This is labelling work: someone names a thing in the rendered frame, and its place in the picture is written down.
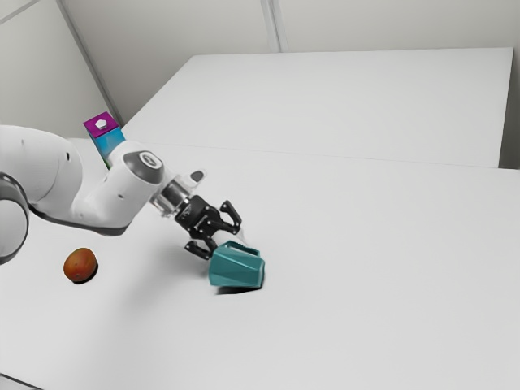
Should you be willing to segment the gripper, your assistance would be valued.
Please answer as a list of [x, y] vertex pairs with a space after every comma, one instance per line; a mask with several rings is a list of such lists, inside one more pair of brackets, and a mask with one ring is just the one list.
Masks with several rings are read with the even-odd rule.
[[212, 257], [215, 251], [215, 240], [212, 237], [218, 230], [233, 235], [243, 245], [247, 243], [242, 218], [229, 200], [224, 201], [218, 211], [202, 197], [195, 195], [181, 206], [175, 221], [195, 239], [184, 248], [199, 258]]

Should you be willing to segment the teal faceted mug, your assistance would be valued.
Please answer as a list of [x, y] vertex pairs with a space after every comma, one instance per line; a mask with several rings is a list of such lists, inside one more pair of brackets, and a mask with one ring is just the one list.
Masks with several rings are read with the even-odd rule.
[[261, 288], [265, 261], [260, 251], [229, 240], [213, 252], [208, 269], [210, 284], [226, 288]]

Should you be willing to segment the red-orange round fruit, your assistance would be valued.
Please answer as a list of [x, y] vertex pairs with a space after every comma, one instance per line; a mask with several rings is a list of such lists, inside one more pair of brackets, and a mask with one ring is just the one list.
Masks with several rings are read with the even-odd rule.
[[63, 264], [64, 275], [74, 284], [91, 280], [98, 271], [98, 260], [91, 249], [79, 248]]

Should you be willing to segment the purple and blue carton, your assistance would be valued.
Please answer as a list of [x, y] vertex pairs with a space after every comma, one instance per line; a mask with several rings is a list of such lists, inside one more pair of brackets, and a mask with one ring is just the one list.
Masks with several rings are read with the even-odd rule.
[[108, 111], [86, 120], [84, 127], [101, 155], [102, 161], [110, 169], [110, 154], [119, 144], [125, 141], [121, 127]]

